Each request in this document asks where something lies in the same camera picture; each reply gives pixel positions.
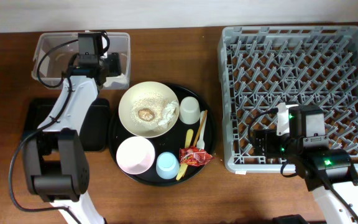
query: dish rack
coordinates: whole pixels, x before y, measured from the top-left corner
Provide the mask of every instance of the dish rack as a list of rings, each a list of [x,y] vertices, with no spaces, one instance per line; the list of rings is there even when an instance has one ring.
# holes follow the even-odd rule
[[[345,149],[358,171],[357,26],[227,27],[218,60],[229,171],[280,172],[285,159],[254,155],[247,124],[285,101],[319,106],[330,147]],[[276,125],[276,116],[265,115],[252,129]]]

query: clear plastic bin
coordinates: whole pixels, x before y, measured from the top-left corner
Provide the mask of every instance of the clear plastic bin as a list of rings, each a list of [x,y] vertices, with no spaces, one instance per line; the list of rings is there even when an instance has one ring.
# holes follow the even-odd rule
[[[110,39],[110,48],[108,54],[113,52],[119,53],[122,73],[118,77],[107,77],[103,84],[103,89],[107,90],[125,90],[129,88],[129,80],[131,77],[131,40],[129,34],[108,32]],[[37,66],[39,60],[51,48],[58,46],[64,42],[75,40],[78,38],[77,32],[54,32],[46,33],[40,36],[37,48],[35,50],[34,69],[31,72],[33,79],[37,79]],[[68,44],[57,49],[50,54],[41,64],[40,76],[42,81],[49,85],[56,85],[60,81],[62,71],[66,71],[68,61],[71,56],[78,52],[78,42]]]

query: yellow utensil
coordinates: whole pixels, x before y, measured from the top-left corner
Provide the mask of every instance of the yellow utensil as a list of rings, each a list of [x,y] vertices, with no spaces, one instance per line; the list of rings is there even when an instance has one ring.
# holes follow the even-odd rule
[[[185,141],[185,148],[189,147],[191,144],[191,139],[193,138],[194,131],[192,129],[187,130],[186,132],[186,141]],[[177,180],[180,180],[187,170],[187,164],[180,164],[179,173],[177,175]]]

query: white cup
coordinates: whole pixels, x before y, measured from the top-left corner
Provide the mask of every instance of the white cup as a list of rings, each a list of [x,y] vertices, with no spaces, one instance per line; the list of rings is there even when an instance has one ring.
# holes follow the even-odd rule
[[[157,158],[157,174],[163,179],[172,179],[179,173],[179,162],[171,152],[163,152]]]
[[[196,98],[188,96],[180,102],[179,119],[185,124],[195,124],[200,119],[200,105]]]

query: snack wrapper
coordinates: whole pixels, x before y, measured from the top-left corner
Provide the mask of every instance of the snack wrapper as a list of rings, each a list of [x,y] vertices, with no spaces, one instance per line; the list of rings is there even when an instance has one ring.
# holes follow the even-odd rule
[[[207,164],[211,159],[213,159],[213,157],[204,149],[198,149],[194,146],[180,149],[180,164],[202,166]]]

